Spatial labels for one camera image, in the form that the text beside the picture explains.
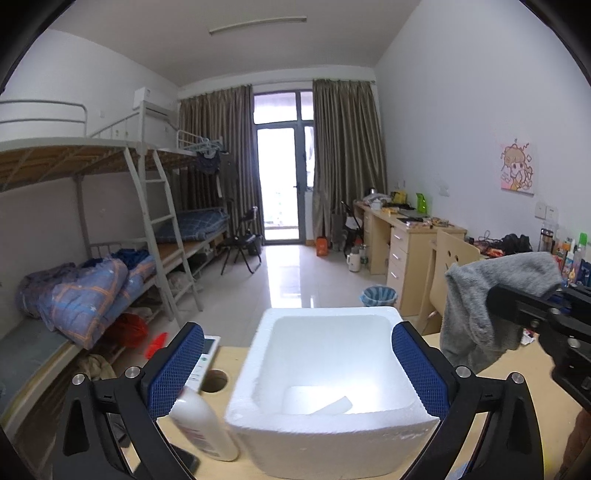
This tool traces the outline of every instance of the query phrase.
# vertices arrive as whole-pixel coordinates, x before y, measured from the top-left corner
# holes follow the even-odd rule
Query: blue plaid blanket
[[[205,240],[208,235],[221,230],[227,224],[228,218],[229,215],[221,208],[177,213],[178,229],[181,232],[181,239],[184,242]],[[171,220],[164,223],[158,229],[156,241],[159,244],[176,243]]]
[[[111,257],[89,268],[63,264],[23,278],[17,305],[27,315],[43,320],[51,331],[57,329],[90,349],[141,294],[154,267],[152,256],[131,271]]]

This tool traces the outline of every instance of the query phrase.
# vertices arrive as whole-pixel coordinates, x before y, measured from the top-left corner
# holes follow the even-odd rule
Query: blue mesh pad
[[[168,415],[203,352],[203,329],[195,325],[148,387],[148,414],[153,420]]]
[[[449,411],[447,385],[402,323],[392,331],[392,350],[429,415],[443,420]]]

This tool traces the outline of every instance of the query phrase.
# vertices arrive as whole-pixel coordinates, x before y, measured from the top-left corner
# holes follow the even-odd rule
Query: red object
[[[161,348],[164,347],[164,344],[166,343],[167,336],[168,336],[168,333],[166,333],[166,332],[161,333],[148,345],[148,348],[146,349],[146,352],[144,353],[146,360],[150,360],[152,358],[152,356],[158,350],[160,350]]]
[[[325,236],[316,239],[316,256],[326,257],[329,254],[329,241]]]
[[[148,336],[148,326],[135,313],[122,313],[105,331],[105,338],[126,348],[136,348]]]

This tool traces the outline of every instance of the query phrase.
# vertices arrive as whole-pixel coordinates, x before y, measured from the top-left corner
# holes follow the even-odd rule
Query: desk drawer
[[[408,233],[406,230],[393,226],[390,233],[390,246],[396,246],[408,253]]]
[[[398,271],[406,271],[407,253],[395,244],[390,245],[390,268],[395,267]]]
[[[402,300],[402,291],[404,289],[404,275],[401,274],[396,268],[388,269],[388,279],[386,285],[396,290],[398,294],[398,300],[396,301],[396,307],[400,309],[400,303]]]

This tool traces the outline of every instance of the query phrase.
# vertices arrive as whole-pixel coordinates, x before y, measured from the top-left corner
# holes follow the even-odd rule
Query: brown curtain
[[[314,236],[330,235],[331,214],[364,191],[386,191],[386,164],[369,82],[315,80]]]
[[[253,231],[262,233],[262,195],[254,137],[254,96],[252,85],[206,93],[185,100],[180,105],[180,128],[211,139],[223,138],[238,168],[238,186],[233,204],[233,226],[251,207],[259,214]],[[192,210],[219,206],[216,176],[205,175],[193,168],[180,174],[181,209]]]

